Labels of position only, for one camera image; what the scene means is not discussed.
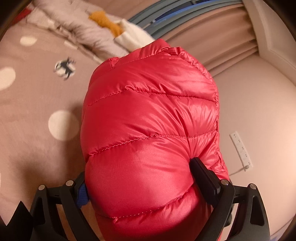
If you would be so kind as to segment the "pink-red down jacket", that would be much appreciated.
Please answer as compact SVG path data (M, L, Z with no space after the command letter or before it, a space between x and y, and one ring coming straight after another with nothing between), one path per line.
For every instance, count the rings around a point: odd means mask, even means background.
M229 177L217 86L197 59L161 39L96 68L80 142L105 240L194 240L212 208L190 160Z

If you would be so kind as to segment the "white power strip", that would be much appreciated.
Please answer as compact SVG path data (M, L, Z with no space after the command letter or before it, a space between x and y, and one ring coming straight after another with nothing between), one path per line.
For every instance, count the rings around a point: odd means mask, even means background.
M245 145L237 131L230 134L230 138L238 153L244 171L250 171L253 168L253 163L248 155Z

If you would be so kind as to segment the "polka dot bed cover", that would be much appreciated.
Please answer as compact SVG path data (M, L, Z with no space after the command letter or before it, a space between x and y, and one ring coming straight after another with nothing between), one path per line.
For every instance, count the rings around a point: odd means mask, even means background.
M85 166L82 105L97 62L26 21L1 40L1 217L30 207L37 188L63 185Z

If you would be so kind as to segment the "pink curtain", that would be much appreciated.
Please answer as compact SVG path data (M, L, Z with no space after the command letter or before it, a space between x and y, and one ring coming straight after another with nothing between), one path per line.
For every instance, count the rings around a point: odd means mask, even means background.
M93 1L107 13L129 20L158 1ZM163 37L197 58L212 75L258 52L255 32L243 2L197 16Z

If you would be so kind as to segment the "white goose plush toy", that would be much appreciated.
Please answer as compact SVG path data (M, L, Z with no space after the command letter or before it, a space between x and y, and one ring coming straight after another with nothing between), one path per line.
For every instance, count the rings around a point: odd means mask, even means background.
M104 10L90 13L89 19L100 27L109 29L114 36L114 41L128 52L133 52L155 41L143 28L126 19L107 14Z

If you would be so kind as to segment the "blue-grey inner curtain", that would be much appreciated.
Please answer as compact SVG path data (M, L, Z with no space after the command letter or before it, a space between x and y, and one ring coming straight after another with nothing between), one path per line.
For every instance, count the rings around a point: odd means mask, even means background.
M242 1L158 1L129 19L158 39L183 23L207 12Z

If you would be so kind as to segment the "grey crumpled duvet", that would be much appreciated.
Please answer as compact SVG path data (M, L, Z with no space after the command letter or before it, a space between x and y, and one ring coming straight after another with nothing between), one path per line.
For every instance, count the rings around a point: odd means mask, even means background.
M99 64L112 57L123 57L128 51L114 41L108 28L89 19L102 11L87 1L33 1L34 9L27 22L65 37Z

